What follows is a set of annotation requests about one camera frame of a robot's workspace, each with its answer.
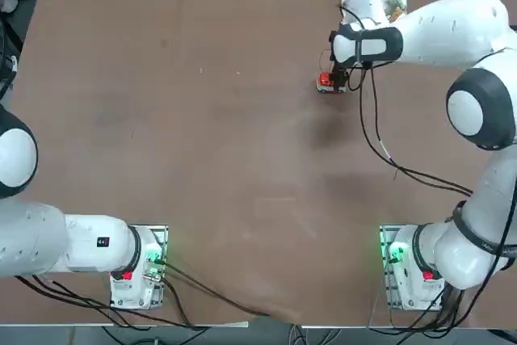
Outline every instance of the red button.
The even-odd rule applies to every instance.
[[[431,280],[433,279],[433,273],[432,272],[429,272],[429,271],[424,271],[422,272],[422,275],[423,275],[423,279],[424,280]]]

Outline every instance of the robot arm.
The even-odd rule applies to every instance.
[[[153,260],[165,258],[166,227],[155,233],[114,217],[65,215],[11,198],[31,182],[37,164],[31,130],[0,104],[0,277],[107,271],[117,307],[161,306],[163,266]]]
[[[425,309],[447,282],[466,289],[483,282],[511,208],[517,177],[517,35],[499,0],[440,0],[392,23],[366,7],[345,18],[330,37],[331,59],[341,69],[400,61],[468,68],[446,96],[454,129],[476,146],[495,151],[476,191],[445,222],[404,225],[393,241],[392,264],[401,306]],[[371,0],[368,5],[380,4]],[[496,271],[517,257],[517,226],[506,238]]]
[[[344,8],[360,20],[345,15],[347,23],[331,36],[333,59],[343,68],[368,61],[468,67],[517,48],[499,0],[439,0],[392,23],[378,16],[387,12],[382,0],[345,0]]]

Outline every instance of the table surface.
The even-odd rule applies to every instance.
[[[365,326],[382,274],[379,225],[441,221],[461,198],[395,177],[364,142],[357,94],[316,92],[338,1],[39,1],[12,102],[40,147],[23,198],[167,223],[172,260],[228,297],[289,322]],[[503,1],[515,20],[516,3]],[[378,69],[380,126],[399,163],[472,187],[488,153],[448,123],[459,73]],[[498,274],[467,324],[515,326],[516,277]],[[104,274],[58,279],[109,298]],[[105,322],[0,282],[1,323]],[[193,322],[249,318],[174,283]],[[154,313],[178,319],[169,300]],[[374,324],[389,324],[384,298]]]

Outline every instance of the black cable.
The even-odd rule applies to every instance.
[[[359,18],[359,16],[357,16],[354,12],[352,12],[351,10],[349,10],[348,8],[346,8],[345,6],[342,6],[342,5],[339,5],[338,6],[339,8],[339,11],[341,12],[341,16],[344,18],[345,15],[344,15],[344,11],[347,12],[348,14],[352,15],[355,20],[357,20],[357,22],[359,23],[359,25],[365,29],[365,26],[363,24],[363,22],[361,21],[361,19]],[[347,86],[348,86],[348,89],[351,90],[351,91],[356,91],[356,90],[359,90],[361,89],[362,90],[362,86],[363,86],[363,83],[364,83],[364,78],[365,78],[365,75],[366,73],[363,73],[363,71],[365,71],[366,69],[370,69],[370,72],[371,72],[371,76],[372,76],[372,88],[373,88],[373,94],[374,94],[374,101],[375,101],[375,115],[376,115],[376,135],[377,135],[377,138],[378,138],[378,141],[382,144],[382,140],[380,139],[380,136],[379,136],[379,129],[378,129],[378,111],[377,111],[377,97],[376,97],[376,86],[375,86],[375,78],[373,77],[373,69],[376,69],[376,68],[380,68],[382,66],[386,66],[386,65],[389,65],[393,63],[392,61],[386,61],[386,62],[383,62],[379,65],[374,65],[373,67],[371,67],[371,65],[368,65],[366,66],[365,64],[363,64],[362,68],[359,67],[359,68],[352,68],[351,72],[353,71],[353,69],[362,69],[362,73],[361,73],[361,79],[359,81],[359,85],[356,87],[356,88],[353,88],[351,87],[350,85],[350,76],[351,76],[351,72],[349,74],[349,78],[348,78],[348,81],[347,81]],[[359,113],[362,112],[362,108],[360,107],[360,103],[359,103]],[[418,170],[413,170],[413,169],[408,169],[404,166],[399,166],[397,163],[395,163],[395,161],[390,158],[389,160],[386,159],[383,155],[381,155],[376,149],[375,147],[373,146],[373,144],[370,142],[369,138],[368,138],[368,135],[366,133],[366,129],[363,128],[363,133],[365,135],[365,138],[366,138],[366,141],[368,143],[368,145],[370,146],[370,148],[373,150],[373,152],[380,158],[382,159],[384,162],[388,163],[390,166],[393,166],[395,168],[397,168],[399,171],[401,171],[403,174],[409,176],[410,178],[414,179],[415,181],[419,182],[419,183],[422,183],[426,186],[429,186],[429,187],[434,187],[434,188],[438,188],[438,189],[443,189],[443,190],[449,190],[449,191],[455,191],[455,192],[458,192],[460,194],[463,194],[464,196],[471,196],[472,195],[472,190],[468,189],[467,187],[464,187],[458,183],[454,183],[452,181],[448,181],[446,179],[441,179],[440,177],[436,177],[434,175],[430,175],[428,173],[422,173],[421,171],[418,171]],[[432,179],[432,180],[435,180],[437,182],[441,182],[443,184],[446,184],[448,186],[442,186],[442,185],[436,185],[436,184],[433,184],[433,183],[429,183],[429,182],[426,182],[422,179],[419,179],[417,177],[414,177],[414,175],[419,175],[421,177],[425,177],[425,178],[428,178],[428,179]]]
[[[173,266],[172,264],[166,263],[163,260],[155,260],[154,262],[156,264],[161,264],[161,265],[167,266],[168,268],[170,268],[174,272],[176,272],[176,273],[180,274],[181,276],[183,276],[184,278],[187,278],[188,280],[190,280],[193,284],[201,287],[206,292],[208,292],[208,293],[212,294],[213,296],[221,299],[222,301],[228,303],[229,305],[232,305],[233,307],[236,307],[236,308],[244,311],[245,313],[249,313],[249,314],[253,314],[253,315],[258,315],[260,317],[269,317],[270,316],[269,314],[262,313],[262,312],[260,312],[258,310],[249,309],[249,308],[247,308],[247,307],[245,307],[243,305],[239,305],[237,302],[232,301],[231,299],[229,299],[229,298],[225,297],[224,295],[218,293],[217,291],[211,289],[209,286],[205,286],[204,284],[202,284],[201,282],[199,282],[198,280],[196,280],[192,276],[188,275],[187,273],[183,272],[179,268]]]
[[[380,139],[380,135],[379,135],[378,110],[377,110],[378,102],[377,102],[377,97],[376,97],[375,78],[373,77],[373,70],[372,69],[370,69],[370,72],[371,72],[371,75],[372,75],[372,88],[374,90],[373,97],[374,97],[374,103],[375,103],[376,135],[377,135],[377,140],[382,144],[382,140]],[[458,192],[460,194],[463,194],[464,196],[470,196],[472,194],[472,191],[470,189],[466,188],[466,187],[462,187],[458,183],[453,183],[453,182],[447,181],[446,179],[441,179],[439,177],[435,177],[434,175],[430,175],[430,174],[427,174],[427,173],[422,173],[421,171],[417,171],[417,170],[408,169],[408,168],[406,168],[404,166],[399,166],[391,157],[386,158],[379,151],[377,151],[377,149],[374,147],[374,145],[370,141],[370,138],[369,138],[368,133],[366,131],[366,127],[364,125],[364,115],[363,115],[363,106],[362,106],[362,104],[363,104],[363,81],[364,81],[363,75],[364,74],[361,74],[361,82],[359,83],[359,85],[356,88],[351,88],[351,90],[352,91],[359,90],[359,116],[360,116],[360,121],[361,121],[361,128],[363,130],[363,135],[364,135],[364,138],[365,138],[366,142],[368,143],[368,146],[375,153],[375,155],[377,157],[379,157],[383,162],[389,164],[392,167],[395,167],[397,170],[402,172],[404,175],[407,175],[408,177],[414,179],[415,181],[417,181],[419,183],[422,183],[422,184],[424,184],[426,186],[429,186],[429,187],[434,187],[434,188],[448,190],[448,191],[455,191],[455,192]],[[434,184],[434,183],[430,183],[430,182],[424,181],[424,180],[422,180],[420,178],[417,178],[414,175],[420,175],[420,176],[423,176],[425,178],[433,179],[433,180],[435,180],[437,182],[445,183],[445,184],[450,185],[450,186],[442,186],[442,185],[437,185],[437,184]]]
[[[429,328],[431,328],[432,325],[438,323],[438,322],[430,322],[429,324],[423,326],[423,327],[420,327],[420,328],[415,328],[415,326],[418,325],[418,323],[420,321],[423,320],[423,318],[426,316],[427,313],[429,313],[429,311],[431,310],[431,308],[433,307],[433,305],[435,305],[435,303],[438,301],[438,299],[443,295],[443,293],[445,292],[445,288],[435,297],[435,299],[433,301],[431,301],[429,303],[429,306],[427,307],[427,309],[425,309],[419,316],[417,319],[414,320],[414,322],[407,326],[407,327],[394,327],[394,328],[389,328],[390,330],[396,330],[396,331],[382,331],[382,330],[378,330],[378,329],[373,329],[373,328],[369,328],[371,331],[375,331],[376,333],[380,333],[380,334],[386,334],[386,335],[400,335],[400,334],[404,334],[404,333],[407,333],[407,332],[411,332],[411,333],[418,333],[418,330],[428,330]]]
[[[197,339],[200,335],[206,333],[206,331],[210,329],[209,327],[207,327],[206,329],[203,329],[202,331],[200,331],[199,333],[197,334],[194,334],[192,337],[190,337],[189,339],[186,339],[185,341],[183,341],[182,343],[179,343],[178,345],[186,345],[187,343],[189,343],[190,341],[194,341],[195,339]]]
[[[117,337],[115,337],[113,334],[111,334],[109,331],[107,331],[107,329],[104,327],[104,326],[101,326],[100,327],[102,330],[104,330],[106,332],[107,335],[109,335],[111,337],[111,339],[113,341],[115,341],[116,343],[118,343],[119,345],[126,345],[125,343],[123,343],[122,341],[120,341]]]
[[[297,330],[298,334],[299,334],[299,336],[295,338],[294,343],[296,343],[296,340],[298,338],[301,338],[301,340],[303,341],[304,345],[307,345],[307,339],[305,338],[304,334],[301,332],[301,329],[298,327],[298,325],[294,326],[294,330]]]
[[[456,316],[457,316],[457,313],[458,313],[459,308],[460,308],[461,299],[463,298],[463,295],[464,295],[463,291],[460,292],[460,295],[458,297],[458,301],[457,301],[456,305],[454,306],[454,314],[453,314],[451,325],[447,329],[445,329],[445,330],[434,330],[435,332],[443,332],[442,335],[440,335],[440,336],[430,336],[428,334],[425,334],[427,337],[432,337],[433,339],[440,339],[440,338],[444,337],[445,335],[450,333],[450,331],[452,329],[458,327],[461,323],[463,323],[463,321],[470,315],[470,312],[472,311],[474,305],[476,304],[477,299],[479,298],[479,296],[485,290],[485,287],[488,284],[488,282],[490,281],[490,278],[492,277],[492,275],[494,274],[495,268],[498,265],[498,261],[501,258],[502,250],[504,249],[504,244],[506,242],[506,238],[507,238],[508,233],[510,231],[511,223],[513,221],[513,215],[514,215],[514,211],[515,211],[515,206],[516,205],[517,205],[517,179],[515,180],[515,183],[514,183],[514,190],[513,190],[512,199],[511,199],[510,211],[508,213],[508,218],[506,219],[506,224],[505,224],[504,230],[502,232],[501,242],[499,243],[498,249],[496,250],[494,262],[492,263],[492,266],[491,266],[490,270],[486,274],[486,277],[483,280],[483,283],[481,284],[480,288],[477,290],[474,298],[471,300],[470,305],[467,308],[467,310],[465,311],[464,315],[458,321],[456,321]],[[406,341],[413,334],[414,333],[407,334],[401,341],[399,341],[397,343],[397,345],[401,345],[404,341]]]
[[[373,89],[373,100],[374,100],[374,106],[375,106],[375,131],[376,131],[376,136],[377,136],[377,140],[380,142],[380,144],[382,145],[382,140],[380,138],[380,134],[379,134],[379,115],[378,115],[378,102],[377,102],[377,93],[376,93],[376,85],[375,85],[375,78],[373,76],[373,69],[370,69],[370,75],[372,77],[372,89]],[[359,92],[359,106],[361,105],[361,102],[362,102],[362,98],[361,98],[361,95],[362,95],[362,89],[363,88],[360,88],[361,91]],[[368,138],[368,135],[366,133],[366,128],[363,128],[363,133],[365,135],[366,138]],[[397,168],[401,173],[403,173],[404,175],[407,175],[408,177],[414,179],[415,181],[419,182],[419,183],[422,183],[426,186],[429,186],[429,187],[434,187],[434,188],[437,188],[437,189],[443,189],[443,190],[449,190],[449,191],[455,191],[457,193],[460,193],[460,194],[463,194],[464,196],[470,196],[472,194],[472,191],[470,189],[467,189],[466,187],[462,187],[461,185],[457,184],[457,183],[453,183],[453,182],[449,182],[449,181],[446,181],[444,179],[441,179],[441,178],[438,178],[438,177],[435,177],[433,175],[429,175],[427,173],[421,173],[420,171],[417,171],[417,170],[411,170],[411,169],[407,169],[405,168],[404,166],[399,166],[392,158],[391,156],[388,156],[388,158],[385,158],[383,155],[381,155],[376,149],[375,147],[373,147],[372,143],[367,140],[367,143],[368,145],[370,146],[370,148],[374,151],[374,153],[379,157],[381,158],[383,161],[385,161],[386,163],[388,163],[389,165]],[[447,186],[442,186],[442,185],[437,185],[437,184],[434,184],[434,183],[430,183],[430,182],[427,182],[427,181],[424,181],[420,178],[417,178],[415,177],[413,174],[416,174],[416,175],[421,175],[421,176],[425,176],[426,178],[430,178],[430,179],[434,179],[436,181],[439,181],[439,182],[442,182],[442,183],[447,183],[449,185],[452,185],[453,187],[447,187]]]
[[[517,337],[515,337],[514,335],[512,335],[510,333],[507,333],[504,330],[488,329],[487,331],[493,335],[498,336],[500,339],[505,339],[506,341],[511,342],[511,343],[517,343]]]
[[[106,329],[104,326],[101,326],[101,329],[104,330],[106,332],[106,334],[109,335],[111,337],[111,339],[113,339],[113,341],[115,341],[119,345],[126,345],[121,340],[119,340],[117,337],[115,337],[112,333],[110,333],[108,331],[108,329]],[[141,345],[142,343],[152,343],[152,344],[154,344],[157,341],[158,341],[158,345],[167,345],[166,342],[161,340],[161,339],[138,339],[136,341],[133,341],[129,345]]]
[[[133,329],[133,330],[136,330],[136,331],[147,331],[147,330],[150,329],[150,327],[148,327],[148,328],[136,327],[136,326],[130,324],[118,311],[114,311],[113,313],[115,313],[126,326],[121,325],[115,319],[113,319],[112,317],[110,317],[108,314],[104,313],[100,309],[100,307],[104,307],[104,308],[109,309],[110,306],[105,305],[104,303],[99,302],[99,301],[97,301],[95,299],[81,297],[77,293],[69,290],[67,287],[65,287],[64,285],[62,285],[59,282],[56,282],[55,280],[52,280],[52,283],[54,283],[57,287],[62,288],[63,290],[65,290],[65,292],[61,292],[59,290],[56,290],[55,288],[52,288],[52,287],[48,286],[38,276],[33,276],[32,279],[34,279],[34,281],[37,284],[39,284],[42,288],[46,289],[47,291],[53,292],[54,294],[62,295],[64,297],[71,297],[71,298],[73,298],[75,300],[80,300],[80,301],[82,301],[82,302],[84,302],[84,303],[86,303],[88,305],[91,305],[91,306],[97,305],[96,307],[98,307],[98,308],[96,310],[99,313],[101,313],[104,317],[106,317],[110,322],[112,322],[114,325],[116,325],[118,327],[122,327],[124,329]]]
[[[77,306],[77,307],[82,307],[84,309],[103,309],[103,310],[108,309],[108,310],[111,310],[111,311],[119,311],[119,312],[126,313],[126,314],[136,315],[137,317],[147,318],[147,319],[149,319],[151,321],[163,322],[163,323],[167,323],[169,325],[183,327],[183,328],[186,328],[186,329],[192,329],[192,330],[203,330],[203,329],[205,329],[202,326],[196,326],[195,328],[192,328],[192,327],[190,327],[188,325],[183,325],[181,323],[172,322],[172,321],[170,321],[168,319],[164,319],[164,318],[153,317],[153,316],[148,315],[148,314],[139,313],[139,312],[137,312],[135,310],[120,309],[118,307],[113,307],[113,306],[106,306],[106,307],[104,307],[105,305],[102,304],[101,302],[96,302],[96,303],[99,303],[98,307],[97,306],[91,306],[91,305],[88,305],[88,304],[78,303],[76,301],[71,301],[70,299],[66,299],[64,297],[58,297],[58,296],[53,295],[53,294],[51,294],[49,292],[45,292],[44,290],[38,288],[37,286],[35,286],[31,282],[29,282],[28,280],[24,279],[22,276],[15,276],[15,278],[19,282],[21,282],[24,285],[26,285],[27,287],[29,287],[31,290],[37,292],[38,294],[43,295],[44,297],[48,297],[50,299],[53,299],[55,301],[64,302],[64,303],[66,303],[68,305],[74,305],[74,306]]]
[[[499,260],[501,258],[502,251],[503,251],[504,245],[506,243],[506,238],[508,237],[508,233],[510,232],[510,226],[511,226],[511,222],[513,221],[513,218],[514,218],[514,211],[515,211],[516,205],[517,205],[517,179],[515,180],[515,183],[514,183],[514,191],[512,194],[512,198],[511,198],[510,212],[508,213],[508,218],[506,219],[506,224],[505,224],[504,230],[502,232],[501,242],[499,243],[498,249],[495,251],[495,259],[494,259],[494,262],[492,263],[492,267],[486,274],[486,277],[483,280],[483,283],[481,284],[480,288],[477,290],[476,294],[474,295],[474,298],[471,300],[469,307],[467,308],[467,310],[465,311],[463,316],[453,325],[453,327],[458,327],[459,325],[461,325],[461,323],[463,323],[463,321],[465,319],[467,319],[467,317],[470,315],[470,312],[472,311],[474,305],[476,304],[477,299],[479,299],[479,297],[485,290],[486,285],[490,281],[490,278],[494,274],[495,269],[498,266]]]
[[[174,299],[176,300],[176,305],[178,306],[179,314],[181,315],[181,318],[183,319],[183,323],[185,323],[185,325],[194,326],[189,321],[189,319],[187,317],[187,314],[185,313],[185,310],[184,310],[184,308],[183,308],[183,306],[181,304],[181,300],[179,299],[179,294],[176,291],[176,289],[174,288],[174,286],[172,285],[172,283],[169,280],[165,279],[165,278],[163,279],[163,283],[172,292],[172,295],[174,296]]]
[[[335,333],[332,333],[333,330],[329,330],[329,332],[322,338],[322,340],[317,343],[317,345],[325,345],[327,343],[332,343],[340,334],[341,330],[336,330]]]

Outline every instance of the green light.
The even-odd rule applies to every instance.
[[[404,242],[393,242],[389,247],[389,253],[391,256],[391,263],[398,263],[404,260],[404,251],[408,248],[408,245]]]

